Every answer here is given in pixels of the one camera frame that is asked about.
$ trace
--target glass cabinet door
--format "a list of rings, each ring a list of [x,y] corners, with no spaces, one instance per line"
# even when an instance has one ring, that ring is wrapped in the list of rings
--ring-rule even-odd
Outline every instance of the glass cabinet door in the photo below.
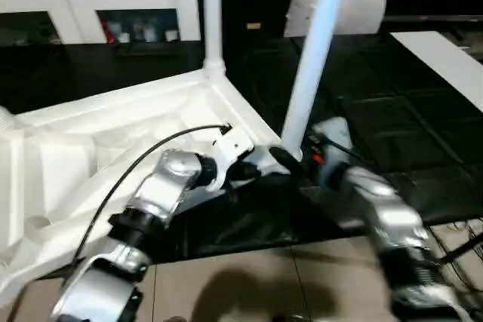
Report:
[[[47,11],[0,14],[0,47],[60,43]]]
[[[180,41],[176,9],[97,11],[107,43]]]

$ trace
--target tiled floor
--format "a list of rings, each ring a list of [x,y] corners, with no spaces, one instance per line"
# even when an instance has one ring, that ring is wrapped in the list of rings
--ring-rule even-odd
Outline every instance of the tiled floor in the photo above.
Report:
[[[450,247],[466,238],[445,226],[438,233]],[[480,279],[475,283],[483,283],[479,259],[464,258],[465,268]],[[59,285],[32,284],[9,322],[47,320]],[[193,322],[262,322],[277,314],[303,314],[317,321],[394,321],[366,238],[158,265],[151,267],[141,290],[139,322],[173,316]],[[0,311],[0,321],[7,321],[10,309]]]

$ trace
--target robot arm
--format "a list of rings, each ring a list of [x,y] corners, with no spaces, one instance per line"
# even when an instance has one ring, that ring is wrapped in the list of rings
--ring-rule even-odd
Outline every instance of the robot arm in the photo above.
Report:
[[[143,298],[136,284],[162,247],[160,240],[184,192],[199,186],[209,192],[219,190],[228,169],[253,148],[250,137],[234,127],[213,142],[207,155],[174,149],[163,152],[125,210],[109,218],[109,234],[67,281],[51,320],[135,320]]]
[[[399,320],[471,320],[438,270],[420,215],[383,177],[342,166],[342,200],[355,203],[391,290]]]

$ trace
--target white panel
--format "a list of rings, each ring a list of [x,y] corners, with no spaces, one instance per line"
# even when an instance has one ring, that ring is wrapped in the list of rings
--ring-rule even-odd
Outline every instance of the white panel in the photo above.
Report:
[[[85,43],[105,43],[96,11],[176,9],[183,41],[199,40],[197,0],[69,0]]]
[[[62,43],[82,43],[77,23],[66,0],[0,0],[0,13],[30,11],[47,11]]]
[[[483,112],[483,65],[437,32],[392,33]]]

